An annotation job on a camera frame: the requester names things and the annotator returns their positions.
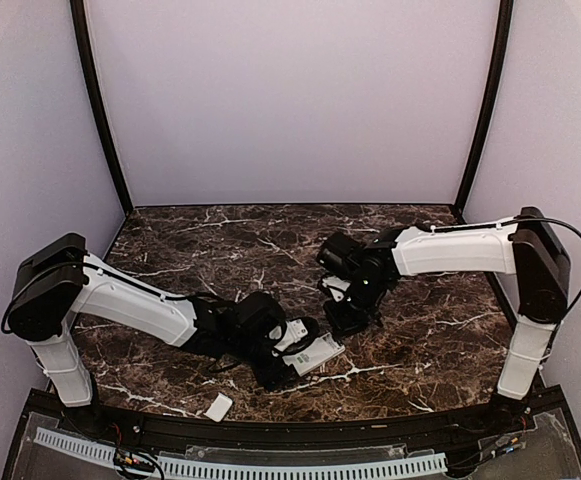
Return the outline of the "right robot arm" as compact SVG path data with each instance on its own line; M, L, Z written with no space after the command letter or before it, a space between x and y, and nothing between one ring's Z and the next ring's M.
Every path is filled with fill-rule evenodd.
M442 272L513 275L519 307L514 333L496 386L498 397L480 413L491 434L504 432L548 359L556 334L581 294L570 292L571 260L554 229L574 226L524 207L514 217L453 226L390 229L361 243L336 232L317 255L325 269L319 288L334 335L347 337L378 320L386 293L404 277Z

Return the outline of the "white battery cover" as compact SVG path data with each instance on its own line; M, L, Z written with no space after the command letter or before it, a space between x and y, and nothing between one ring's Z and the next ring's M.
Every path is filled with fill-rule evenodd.
M233 404L234 402L230 397L218 393L212 404L204 412L204 416L214 422L221 422L224 420Z

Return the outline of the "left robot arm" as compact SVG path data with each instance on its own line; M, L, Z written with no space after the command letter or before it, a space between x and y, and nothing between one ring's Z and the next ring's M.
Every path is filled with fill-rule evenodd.
M248 365L268 390L283 382L294 355L311 335L306 321L290 320L270 295L239 302L211 293L176 295L134 279L86 249L68 233L24 260L17 270L1 331L24 340L40 361L71 417L90 436L111 427L95 400L95 383L71 337L71 319L94 315L148 334L187 353Z

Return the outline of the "white remote control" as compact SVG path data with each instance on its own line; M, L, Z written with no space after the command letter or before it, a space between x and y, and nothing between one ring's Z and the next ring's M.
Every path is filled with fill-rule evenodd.
M284 356L283 361L286 365L293 367L300 377L303 377L344 351L345 346L338 343L330 333L327 333L316 338L305 350L294 355Z

